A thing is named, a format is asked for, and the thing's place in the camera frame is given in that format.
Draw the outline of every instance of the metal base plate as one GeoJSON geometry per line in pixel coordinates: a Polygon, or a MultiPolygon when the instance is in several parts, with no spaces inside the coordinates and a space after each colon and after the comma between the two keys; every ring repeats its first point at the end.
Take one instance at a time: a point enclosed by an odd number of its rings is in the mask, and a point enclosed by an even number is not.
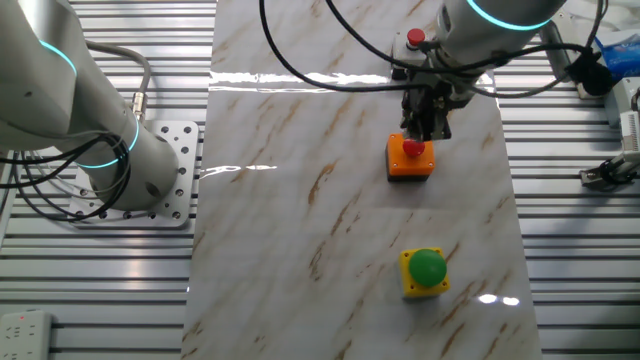
{"type": "MultiPolygon", "coordinates": [[[[73,224],[81,229],[177,229],[185,226],[191,210],[191,192],[196,162],[196,146],[198,145],[198,125],[191,121],[148,121],[145,126],[152,133],[165,140],[173,147],[178,156],[180,172],[176,183],[167,196],[155,207],[147,211],[108,210],[105,218],[93,218],[73,224]],[[186,147],[186,154],[181,150],[186,147]]],[[[83,188],[91,188],[89,176],[78,171],[75,184],[83,188]]],[[[102,205],[100,200],[83,200],[72,198],[69,211],[91,213],[102,205]]]]}

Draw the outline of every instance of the emergency stop button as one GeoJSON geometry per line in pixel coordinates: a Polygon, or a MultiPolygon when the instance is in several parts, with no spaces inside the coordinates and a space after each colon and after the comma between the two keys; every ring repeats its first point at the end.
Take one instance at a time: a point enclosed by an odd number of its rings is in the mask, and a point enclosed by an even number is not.
{"type": "Polygon", "coordinates": [[[417,157],[424,153],[425,145],[412,139],[405,139],[402,143],[402,150],[410,157],[417,157]]]}
{"type": "Polygon", "coordinates": [[[407,33],[407,41],[409,42],[409,46],[414,48],[418,46],[418,44],[423,42],[426,37],[427,36],[424,34],[424,31],[422,31],[422,29],[411,29],[407,33]]]}

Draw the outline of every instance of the slotted aluminum table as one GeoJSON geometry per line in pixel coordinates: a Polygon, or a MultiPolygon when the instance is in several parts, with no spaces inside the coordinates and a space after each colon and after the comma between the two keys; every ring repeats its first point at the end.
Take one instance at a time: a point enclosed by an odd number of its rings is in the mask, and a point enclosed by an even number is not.
{"type": "MultiPolygon", "coordinates": [[[[214,1],[72,4],[89,40],[150,59],[148,119],[195,121],[203,132],[214,1]]],[[[94,55],[130,98],[142,76],[137,64],[94,55]]],[[[498,90],[519,91],[552,72],[540,54],[514,60],[495,79],[498,90]]],[[[639,358],[640,185],[591,193],[577,176],[620,151],[619,132],[609,129],[602,102],[578,99],[572,84],[501,100],[500,108],[545,360],[639,358]]],[[[54,360],[178,360],[197,186],[192,197],[190,226],[172,232],[80,232],[10,198],[0,219],[0,314],[52,312],[54,360]]]]}

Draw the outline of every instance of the power strip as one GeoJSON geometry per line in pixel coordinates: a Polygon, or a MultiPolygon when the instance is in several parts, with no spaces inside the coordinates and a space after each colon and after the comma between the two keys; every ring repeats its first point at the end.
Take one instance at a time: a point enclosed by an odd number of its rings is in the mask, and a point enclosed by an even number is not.
{"type": "Polygon", "coordinates": [[[51,314],[40,310],[0,318],[0,360],[47,360],[51,314]]]}

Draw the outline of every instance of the marble surface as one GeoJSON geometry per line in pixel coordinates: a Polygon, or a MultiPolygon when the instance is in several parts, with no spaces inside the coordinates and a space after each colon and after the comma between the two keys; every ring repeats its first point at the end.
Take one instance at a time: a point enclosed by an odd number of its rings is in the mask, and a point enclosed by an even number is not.
{"type": "MultiPolygon", "coordinates": [[[[340,0],[374,45],[432,29],[429,0],[340,0]]],[[[274,38],[327,82],[388,82],[321,0],[267,0],[274,38]]],[[[389,184],[400,93],[301,84],[264,40],[256,0],[216,17],[183,359],[541,359],[500,114],[450,116],[425,184],[389,184]],[[401,300],[401,251],[441,247],[451,289],[401,300]]]]}

